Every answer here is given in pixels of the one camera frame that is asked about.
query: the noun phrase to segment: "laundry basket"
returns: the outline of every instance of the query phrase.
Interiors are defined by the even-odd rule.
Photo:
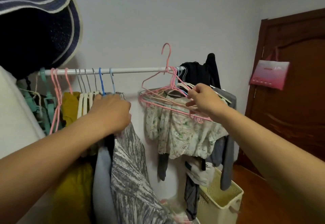
[[[200,186],[197,218],[201,224],[235,224],[244,191],[233,181],[226,191],[220,189],[221,171],[215,168],[209,188]]]

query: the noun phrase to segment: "mustard yellow garment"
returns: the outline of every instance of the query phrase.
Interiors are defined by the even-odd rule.
[[[79,92],[64,93],[63,119],[66,126],[77,119]],[[91,196],[94,174],[89,162],[79,158],[59,180],[53,194],[49,224],[91,224]]]

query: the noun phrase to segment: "clothes rack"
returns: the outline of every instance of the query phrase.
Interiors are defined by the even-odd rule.
[[[177,67],[179,70],[185,70],[185,67]],[[145,73],[145,72],[164,72],[166,70],[166,67],[134,67],[134,68],[111,68],[111,71],[109,68],[102,68],[101,69],[101,74],[125,74],[125,73]],[[68,69],[67,74],[68,75],[85,75],[85,74],[99,74],[99,69]],[[45,75],[51,75],[51,70],[45,70]],[[59,69],[57,71],[57,75],[65,75],[65,70],[64,69]]]

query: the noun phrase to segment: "white floral shirt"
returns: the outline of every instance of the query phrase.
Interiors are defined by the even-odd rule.
[[[187,98],[178,98],[178,103],[187,103]],[[187,109],[168,104],[182,111]],[[174,159],[181,155],[199,156],[203,159],[211,155],[217,139],[228,135],[219,123],[203,120],[198,123],[189,115],[151,105],[147,107],[147,134],[158,141],[159,154],[168,153]]]

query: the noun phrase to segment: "wooden floor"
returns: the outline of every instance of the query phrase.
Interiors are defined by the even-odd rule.
[[[282,199],[263,178],[234,165],[233,181],[244,190],[237,224],[294,223]]]

